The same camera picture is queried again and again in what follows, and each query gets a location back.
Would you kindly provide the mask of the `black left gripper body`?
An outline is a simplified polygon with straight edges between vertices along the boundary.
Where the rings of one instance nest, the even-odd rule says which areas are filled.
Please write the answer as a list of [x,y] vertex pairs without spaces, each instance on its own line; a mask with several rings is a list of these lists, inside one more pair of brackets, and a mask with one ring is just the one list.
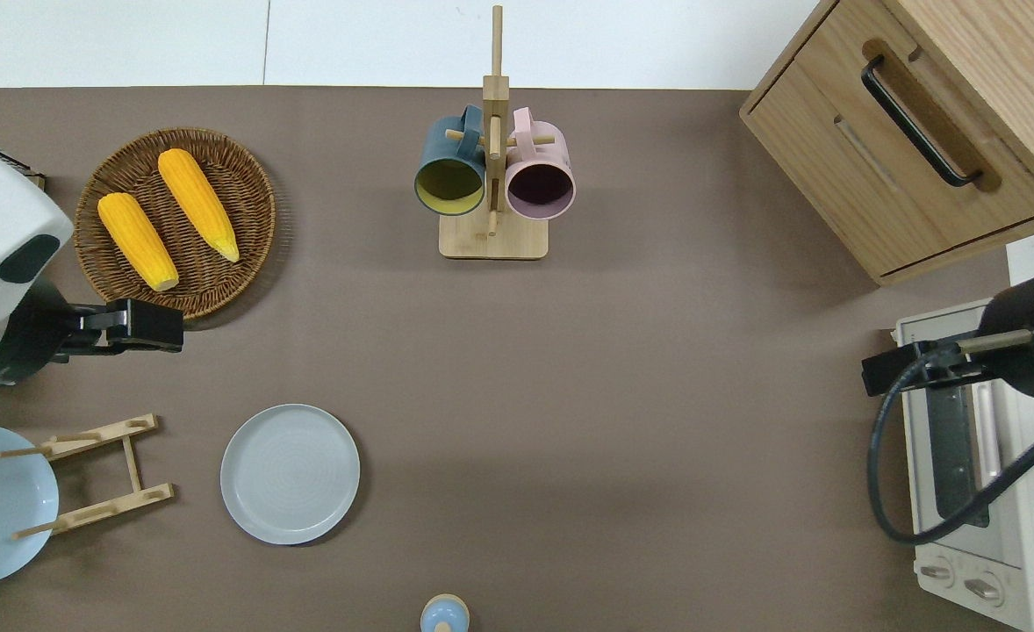
[[136,298],[72,305],[61,356],[118,356],[127,351],[183,351],[183,312]]

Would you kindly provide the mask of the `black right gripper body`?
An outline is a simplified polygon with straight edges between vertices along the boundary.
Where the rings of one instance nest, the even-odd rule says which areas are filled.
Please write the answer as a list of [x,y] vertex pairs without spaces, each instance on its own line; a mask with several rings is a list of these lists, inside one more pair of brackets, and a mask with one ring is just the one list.
[[908,373],[904,391],[967,385],[954,365],[963,357],[954,341],[911,341],[862,361],[862,383],[869,397],[887,395],[899,377]]

